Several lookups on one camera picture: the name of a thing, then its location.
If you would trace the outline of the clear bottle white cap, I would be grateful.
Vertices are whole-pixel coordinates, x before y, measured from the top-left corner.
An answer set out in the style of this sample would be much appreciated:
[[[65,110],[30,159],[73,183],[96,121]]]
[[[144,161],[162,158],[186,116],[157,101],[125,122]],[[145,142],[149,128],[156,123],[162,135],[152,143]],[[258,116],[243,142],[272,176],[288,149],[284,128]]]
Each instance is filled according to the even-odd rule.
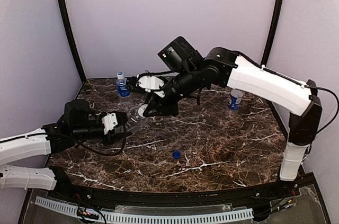
[[[142,129],[148,122],[148,118],[144,116],[147,104],[133,106],[128,111],[128,122],[126,123],[126,130],[128,133],[136,133]]]

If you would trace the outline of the Pocari Sweat bottle blue label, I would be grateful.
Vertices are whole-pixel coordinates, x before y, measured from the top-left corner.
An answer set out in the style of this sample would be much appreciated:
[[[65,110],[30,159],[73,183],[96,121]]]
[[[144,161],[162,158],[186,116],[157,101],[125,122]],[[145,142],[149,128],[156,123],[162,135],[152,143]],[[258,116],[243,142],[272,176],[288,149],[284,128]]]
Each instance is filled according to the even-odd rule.
[[[125,111],[130,110],[133,106],[132,96],[127,88],[127,78],[122,71],[117,73],[116,89],[119,97],[118,106]]]

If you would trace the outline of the blue bottle cap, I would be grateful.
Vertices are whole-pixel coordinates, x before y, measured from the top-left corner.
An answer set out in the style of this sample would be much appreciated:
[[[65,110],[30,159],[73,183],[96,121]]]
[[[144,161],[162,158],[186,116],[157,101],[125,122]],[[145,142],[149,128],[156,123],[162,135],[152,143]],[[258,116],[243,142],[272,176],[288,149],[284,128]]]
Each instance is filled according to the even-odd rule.
[[[181,157],[181,153],[179,151],[174,151],[172,156],[174,159],[179,159]]]

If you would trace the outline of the Pepsi bottle blue label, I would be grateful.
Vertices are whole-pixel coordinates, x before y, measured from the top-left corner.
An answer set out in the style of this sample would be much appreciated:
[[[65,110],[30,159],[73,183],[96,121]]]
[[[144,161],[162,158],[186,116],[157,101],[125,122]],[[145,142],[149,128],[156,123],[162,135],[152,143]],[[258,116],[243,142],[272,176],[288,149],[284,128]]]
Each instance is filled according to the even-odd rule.
[[[232,89],[230,91],[226,109],[227,118],[234,118],[237,116],[243,96],[243,92],[238,89]]]

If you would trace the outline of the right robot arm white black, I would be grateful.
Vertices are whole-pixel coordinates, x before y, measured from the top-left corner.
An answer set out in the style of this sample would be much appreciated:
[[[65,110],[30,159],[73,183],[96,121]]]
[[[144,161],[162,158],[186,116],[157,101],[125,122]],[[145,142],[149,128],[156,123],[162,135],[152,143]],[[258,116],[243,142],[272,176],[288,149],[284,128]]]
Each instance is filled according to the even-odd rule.
[[[160,73],[144,73],[136,85],[149,94],[144,116],[175,116],[178,102],[191,93],[217,85],[262,97],[290,112],[289,133],[280,179],[292,182],[306,149],[315,140],[322,115],[316,84],[302,82],[272,71],[243,53],[222,47],[203,57],[183,37],[177,37],[158,54],[174,78],[166,81]]]

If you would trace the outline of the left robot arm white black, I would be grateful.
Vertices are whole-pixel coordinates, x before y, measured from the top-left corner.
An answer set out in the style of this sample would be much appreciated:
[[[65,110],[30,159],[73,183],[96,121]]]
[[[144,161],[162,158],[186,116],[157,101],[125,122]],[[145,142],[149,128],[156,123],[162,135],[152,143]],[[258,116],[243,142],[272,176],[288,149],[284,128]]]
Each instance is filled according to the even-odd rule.
[[[128,116],[125,112],[96,114],[86,100],[65,104],[64,114],[56,123],[47,124],[19,136],[1,139],[1,188],[42,189],[53,191],[70,180],[59,167],[27,168],[12,166],[17,160],[51,155],[76,145],[89,149],[84,141],[101,138],[105,146],[126,141]]]

